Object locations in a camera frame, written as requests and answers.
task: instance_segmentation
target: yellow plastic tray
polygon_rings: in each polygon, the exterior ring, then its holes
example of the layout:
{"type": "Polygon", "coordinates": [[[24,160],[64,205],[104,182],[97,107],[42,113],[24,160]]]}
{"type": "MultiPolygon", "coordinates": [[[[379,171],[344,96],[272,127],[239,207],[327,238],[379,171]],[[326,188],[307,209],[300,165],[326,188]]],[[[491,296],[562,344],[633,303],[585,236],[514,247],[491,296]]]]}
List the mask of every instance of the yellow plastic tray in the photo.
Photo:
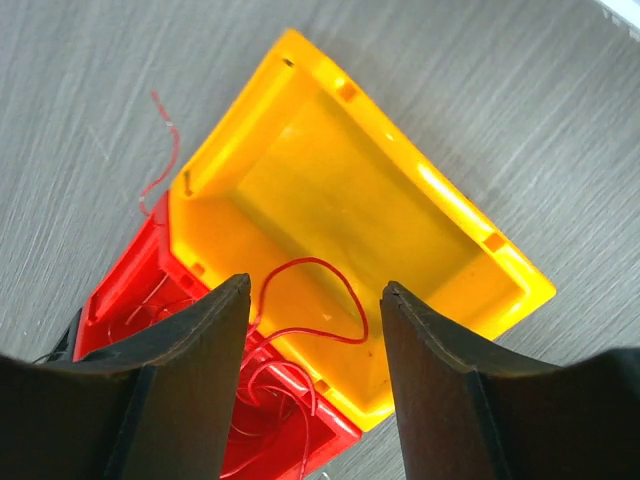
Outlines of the yellow plastic tray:
{"type": "MultiPolygon", "coordinates": [[[[378,301],[398,280],[493,339],[554,287],[362,90],[286,32],[171,186],[173,254],[213,288],[316,256],[353,283],[371,323],[358,347],[305,335],[276,348],[362,430],[393,412],[378,301]]],[[[357,337],[339,280],[317,266],[274,280],[259,331],[308,326],[357,337]]]]}

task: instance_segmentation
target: brushed metal surface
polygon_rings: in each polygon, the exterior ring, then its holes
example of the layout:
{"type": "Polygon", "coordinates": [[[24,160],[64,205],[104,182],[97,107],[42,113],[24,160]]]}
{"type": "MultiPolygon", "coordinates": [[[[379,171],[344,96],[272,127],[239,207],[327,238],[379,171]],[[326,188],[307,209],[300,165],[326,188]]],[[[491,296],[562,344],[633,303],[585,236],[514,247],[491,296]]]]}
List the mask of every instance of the brushed metal surface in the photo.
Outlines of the brushed metal surface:
{"type": "MultiPolygon", "coordinates": [[[[596,3],[3,0],[2,352],[47,351],[142,223],[171,146],[150,90],[184,163],[288,26],[558,287],[500,343],[560,364],[640,344],[640,45],[596,3]]],[[[327,476],[403,478],[393,420],[327,476]]]]}

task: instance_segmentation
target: red thread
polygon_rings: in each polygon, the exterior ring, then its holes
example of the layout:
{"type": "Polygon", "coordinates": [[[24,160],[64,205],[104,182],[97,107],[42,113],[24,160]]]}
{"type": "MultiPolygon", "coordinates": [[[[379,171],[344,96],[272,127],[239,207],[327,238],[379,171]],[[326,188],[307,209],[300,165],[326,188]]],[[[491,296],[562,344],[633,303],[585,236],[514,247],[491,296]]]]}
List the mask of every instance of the red thread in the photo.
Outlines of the red thread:
{"type": "MultiPolygon", "coordinates": [[[[274,333],[272,333],[271,335],[265,337],[253,350],[251,350],[250,352],[246,352],[245,356],[242,360],[242,364],[240,367],[240,370],[244,370],[248,364],[251,362],[251,360],[253,360],[256,355],[260,352],[260,350],[262,350],[263,348],[265,348],[267,345],[269,345],[273,340],[280,338],[284,335],[290,335],[290,334],[306,334],[306,335],[314,335],[317,337],[322,337],[322,338],[328,338],[330,340],[334,340],[337,342],[342,342],[342,343],[346,343],[349,345],[360,345],[362,343],[365,343],[367,341],[367,339],[369,338],[369,322],[367,320],[367,315],[364,311],[364,307],[362,306],[362,303],[360,302],[360,299],[358,298],[357,294],[355,293],[353,287],[351,286],[351,284],[349,283],[349,280],[342,274],[342,272],[340,272],[336,267],[334,267],[332,264],[330,264],[329,262],[316,258],[316,257],[303,257],[303,258],[298,258],[295,260],[291,260],[290,262],[287,262],[277,268],[275,268],[273,271],[271,271],[266,277],[264,282],[262,283],[262,286],[260,287],[260,293],[258,294],[258,305],[257,305],[257,311],[256,311],[256,317],[254,319],[253,324],[251,324],[249,326],[248,329],[248,333],[247,333],[247,337],[249,337],[251,334],[253,334],[258,326],[260,325],[260,322],[262,320],[262,317],[264,315],[264,310],[265,310],[265,305],[266,305],[266,298],[267,298],[267,290],[269,285],[271,284],[272,280],[281,272],[294,267],[296,265],[302,265],[302,264],[317,264],[320,266],[325,267],[326,269],[330,270],[334,275],[336,275],[344,284],[345,288],[347,289],[347,292],[349,293],[349,295],[351,296],[352,300],[354,301],[356,308],[358,310],[358,313],[360,315],[360,318],[362,320],[362,336],[359,338],[349,338],[349,337],[344,337],[342,335],[336,335],[334,333],[331,332],[324,332],[321,330],[316,330],[313,328],[306,328],[306,327],[291,327],[291,328],[285,328],[279,331],[276,331],[274,333]]],[[[304,418],[304,422],[305,422],[305,445],[304,445],[304,451],[303,451],[303,455],[302,455],[302,460],[300,462],[300,470],[299,470],[299,479],[302,480],[304,478],[304,474],[305,474],[305,470],[307,467],[307,463],[309,461],[309,448],[310,448],[310,444],[311,444],[311,432],[310,432],[310,417],[314,416],[317,412],[317,408],[318,408],[318,400],[316,397],[316,392],[315,392],[315,388],[313,387],[313,381],[311,380],[311,377],[309,376],[309,374],[300,366],[297,365],[293,362],[289,362],[289,361],[285,361],[285,360],[269,360],[266,361],[264,363],[260,363],[258,365],[258,367],[256,368],[256,370],[252,373],[251,377],[249,378],[249,381],[247,382],[246,387],[239,387],[238,388],[238,392],[236,392],[236,398],[242,402],[245,403],[247,405],[252,405],[252,406],[259,406],[259,400],[256,396],[256,388],[261,388],[261,389],[266,389],[266,390],[273,390],[273,391],[278,391],[290,398],[292,398],[296,404],[298,405],[298,407],[300,408],[300,411],[303,415],[304,418]],[[267,368],[271,367],[271,366],[275,366],[275,365],[280,365],[280,366],[284,366],[285,368],[290,368],[293,369],[295,371],[297,371],[300,376],[302,376],[303,380],[305,381],[305,383],[307,384],[307,388],[309,390],[309,394],[311,396],[311,413],[310,415],[307,414],[305,405],[302,403],[302,400],[300,400],[298,397],[296,397],[293,393],[289,392],[288,390],[285,390],[284,388],[280,388],[280,387],[276,387],[273,385],[255,385],[256,379],[257,377],[260,375],[261,372],[263,372],[264,370],[266,370],[267,368]],[[246,390],[248,395],[249,395],[249,399],[243,398],[240,395],[240,391],[241,390],[246,390]]],[[[277,434],[277,431],[279,430],[279,427],[282,425],[282,422],[285,420],[283,417],[283,408],[284,408],[284,402],[280,405],[280,411],[278,414],[278,423],[275,426],[275,430],[274,432],[264,432],[262,435],[260,435],[259,433],[250,433],[250,432],[244,432],[241,429],[237,428],[235,425],[233,425],[232,423],[232,428],[240,433],[240,434],[245,434],[247,436],[250,437],[260,437],[260,436],[266,436],[267,438],[265,440],[263,440],[258,453],[256,453],[256,455],[252,456],[251,458],[247,459],[246,461],[242,462],[240,465],[234,467],[232,470],[224,472],[220,478],[228,478],[238,472],[240,472],[242,469],[244,469],[245,467],[247,467],[248,465],[250,465],[251,463],[253,463],[254,461],[256,461],[261,455],[262,453],[264,453],[264,451],[266,450],[266,448],[269,448],[268,445],[271,445],[271,442],[275,441],[275,436],[277,434]]]]}
{"type": "MultiPolygon", "coordinates": [[[[129,315],[129,317],[127,318],[127,320],[125,322],[123,322],[122,324],[118,323],[116,325],[119,326],[128,326],[131,324],[131,321],[133,320],[133,318],[135,317],[135,315],[140,312],[140,310],[142,310],[143,308],[154,308],[156,309],[155,314],[153,316],[150,317],[149,319],[149,323],[147,324],[147,326],[145,328],[149,328],[152,325],[155,325],[156,323],[158,323],[161,319],[160,319],[160,315],[164,312],[167,312],[168,316],[171,315],[175,315],[176,313],[180,312],[181,310],[183,310],[184,308],[186,308],[187,306],[191,306],[195,303],[195,300],[193,298],[183,298],[182,300],[177,300],[175,302],[172,303],[165,303],[164,305],[156,305],[153,303],[141,303],[140,305],[138,305],[136,307],[136,309],[133,311],[133,313],[131,315],[129,315]],[[189,302],[189,305],[186,305],[185,307],[182,307],[182,304],[189,302]]],[[[113,339],[113,333],[112,333],[112,327],[114,326],[113,322],[110,322],[109,325],[107,326],[107,338],[109,339],[109,345],[113,344],[115,342],[115,340],[113,339]]]]}
{"type": "Polygon", "coordinates": [[[140,193],[140,197],[138,197],[138,206],[140,207],[140,211],[145,217],[151,216],[151,213],[147,210],[147,207],[145,207],[144,205],[145,197],[149,195],[149,192],[151,192],[151,190],[153,190],[158,185],[160,185],[169,176],[169,174],[171,173],[171,170],[173,170],[173,167],[178,161],[178,156],[180,155],[180,132],[171,121],[171,118],[169,117],[169,114],[165,110],[162,103],[160,103],[160,97],[158,96],[158,92],[156,92],[155,90],[152,91],[151,98],[153,98],[153,102],[156,104],[156,108],[158,109],[160,116],[164,120],[164,123],[167,125],[167,128],[169,129],[169,131],[171,132],[171,135],[173,136],[173,150],[171,151],[171,159],[169,160],[169,164],[167,165],[167,168],[165,169],[165,171],[162,172],[162,175],[160,175],[153,182],[147,185],[147,187],[144,190],[142,190],[142,193],[140,193]]]}

